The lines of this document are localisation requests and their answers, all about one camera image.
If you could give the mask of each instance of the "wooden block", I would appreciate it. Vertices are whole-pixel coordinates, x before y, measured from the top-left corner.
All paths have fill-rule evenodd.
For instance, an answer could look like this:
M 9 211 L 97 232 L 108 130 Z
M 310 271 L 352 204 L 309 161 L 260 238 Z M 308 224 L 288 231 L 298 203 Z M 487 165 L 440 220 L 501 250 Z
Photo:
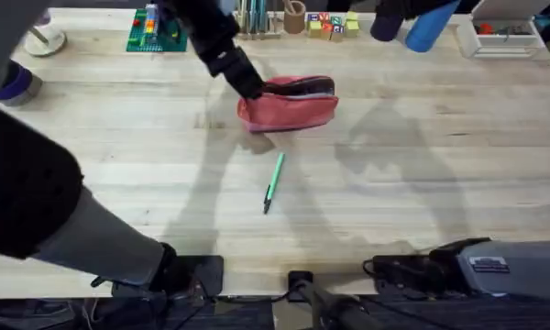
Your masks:
M 331 16 L 330 24 L 332 25 L 342 25 L 342 18 L 339 16 Z
M 332 37 L 332 31 L 334 30 L 334 26 L 330 23 L 324 23 L 322 24 L 322 33 L 320 34 L 320 38 L 324 40 L 330 40 Z
M 330 37 L 330 40 L 332 40 L 333 42 L 340 42 L 342 41 L 344 35 L 345 28 L 343 26 L 335 25 L 332 30 L 332 36 Z
M 318 14 L 308 14 L 308 22 L 320 21 Z
M 358 21 L 358 14 L 355 12 L 346 13 L 346 21 Z
M 347 21 L 345 24 L 345 36 L 347 38 L 356 38 L 358 37 L 358 22 L 357 21 Z
M 330 14 L 320 13 L 320 14 L 318 14 L 318 18 L 319 18 L 320 22 L 328 23 L 328 21 L 330 20 Z
M 322 23 L 320 21 L 308 22 L 308 37 L 320 38 L 322 36 Z

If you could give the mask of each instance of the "green tray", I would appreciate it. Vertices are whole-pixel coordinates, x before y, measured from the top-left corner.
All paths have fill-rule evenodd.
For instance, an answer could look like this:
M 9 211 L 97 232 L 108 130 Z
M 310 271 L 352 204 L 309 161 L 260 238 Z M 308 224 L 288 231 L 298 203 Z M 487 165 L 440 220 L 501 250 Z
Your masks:
M 146 42 L 143 46 L 140 46 L 140 41 L 143 38 L 143 30 L 145 28 L 145 19 L 147 18 L 147 10 L 137 9 L 135 13 L 135 19 L 140 20 L 140 25 L 132 27 L 130 29 L 130 36 L 126 43 L 126 51 L 146 51 L 146 52 L 163 52 L 163 51 L 185 51 L 187 49 L 187 35 L 182 31 L 179 24 L 176 21 L 168 23 L 167 30 L 169 33 L 159 31 L 157 35 L 157 41 Z

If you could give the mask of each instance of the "tape roll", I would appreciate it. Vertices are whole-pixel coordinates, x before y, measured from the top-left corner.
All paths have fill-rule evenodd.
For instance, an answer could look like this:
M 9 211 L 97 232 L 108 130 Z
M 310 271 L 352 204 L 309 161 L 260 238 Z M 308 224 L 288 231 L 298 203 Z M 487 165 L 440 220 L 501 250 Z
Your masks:
M 32 100 L 43 81 L 31 71 L 11 60 L 8 63 L 6 78 L 0 88 L 0 103 L 6 106 L 19 106 Z

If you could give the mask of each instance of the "gray robot arm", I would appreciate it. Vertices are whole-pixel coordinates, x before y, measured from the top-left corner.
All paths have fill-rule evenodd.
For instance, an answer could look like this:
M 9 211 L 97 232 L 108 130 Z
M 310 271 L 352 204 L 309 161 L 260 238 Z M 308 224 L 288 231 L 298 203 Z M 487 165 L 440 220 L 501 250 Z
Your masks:
M 399 288 L 436 297 L 458 292 L 550 299 L 550 241 L 472 238 L 428 255 L 376 256 L 363 267 L 377 280 L 380 293 Z

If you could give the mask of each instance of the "blue cylinder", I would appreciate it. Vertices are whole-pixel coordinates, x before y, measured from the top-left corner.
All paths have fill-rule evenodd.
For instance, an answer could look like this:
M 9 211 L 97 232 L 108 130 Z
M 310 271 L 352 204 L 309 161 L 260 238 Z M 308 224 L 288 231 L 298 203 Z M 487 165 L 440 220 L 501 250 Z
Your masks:
M 431 50 L 446 24 L 448 24 L 448 20 L 457 10 L 460 1 L 456 0 L 418 17 L 405 39 L 405 45 L 410 50 L 417 52 Z

